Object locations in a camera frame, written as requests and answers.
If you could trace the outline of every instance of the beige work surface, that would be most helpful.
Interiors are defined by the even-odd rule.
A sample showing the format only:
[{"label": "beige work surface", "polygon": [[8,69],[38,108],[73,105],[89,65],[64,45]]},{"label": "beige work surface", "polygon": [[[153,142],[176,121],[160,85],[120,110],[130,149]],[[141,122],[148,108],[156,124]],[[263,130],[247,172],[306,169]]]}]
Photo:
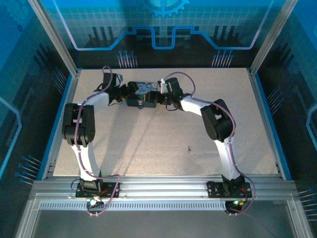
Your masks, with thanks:
[{"label": "beige work surface", "polygon": [[[116,69],[129,81],[157,82],[174,71],[195,81],[195,96],[206,100],[222,98],[236,120],[235,148],[240,170],[247,174],[276,174],[255,95],[245,68]],[[175,75],[184,93],[193,86],[184,75]],[[82,70],[74,102],[83,101],[102,82],[102,71]],[[200,116],[177,110],[106,107],[95,114],[93,141],[97,164],[103,175],[216,175],[221,163],[215,143],[207,136]],[[79,174],[76,156],[62,141],[55,176]]]}]

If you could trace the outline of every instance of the circuit pattern graphic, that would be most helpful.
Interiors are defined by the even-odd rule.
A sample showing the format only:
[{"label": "circuit pattern graphic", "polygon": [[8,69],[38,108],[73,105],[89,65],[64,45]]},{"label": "circuit pattern graphic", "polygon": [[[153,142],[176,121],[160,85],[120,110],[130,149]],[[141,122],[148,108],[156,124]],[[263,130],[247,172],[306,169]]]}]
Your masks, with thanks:
[{"label": "circuit pattern graphic", "polygon": [[29,15],[27,0],[0,0],[0,6],[4,5],[10,16],[18,23],[22,24]]},{"label": "circuit pattern graphic", "polygon": [[189,4],[189,0],[141,0],[141,5],[149,14],[155,17],[166,17],[178,14],[184,10],[184,5]]}]

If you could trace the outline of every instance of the glass panel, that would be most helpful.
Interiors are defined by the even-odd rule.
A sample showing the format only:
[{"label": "glass panel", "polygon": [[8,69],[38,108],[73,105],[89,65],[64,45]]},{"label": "glass panel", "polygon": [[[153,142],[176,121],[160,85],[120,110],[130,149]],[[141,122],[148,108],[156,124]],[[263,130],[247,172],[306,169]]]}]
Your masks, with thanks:
[{"label": "glass panel", "polygon": [[249,67],[284,0],[43,0],[79,68]]},{"label": "glass panel", "polygon": [[0,1],[0,52],[0,237],[12,237],[69,72],[27,0]]},{"label": "glass panel", "polygon": [[309,186],[315,186],[315,189],[316,12],[316,1],[298,1],[259,70],[259,77],[292,177]]}]

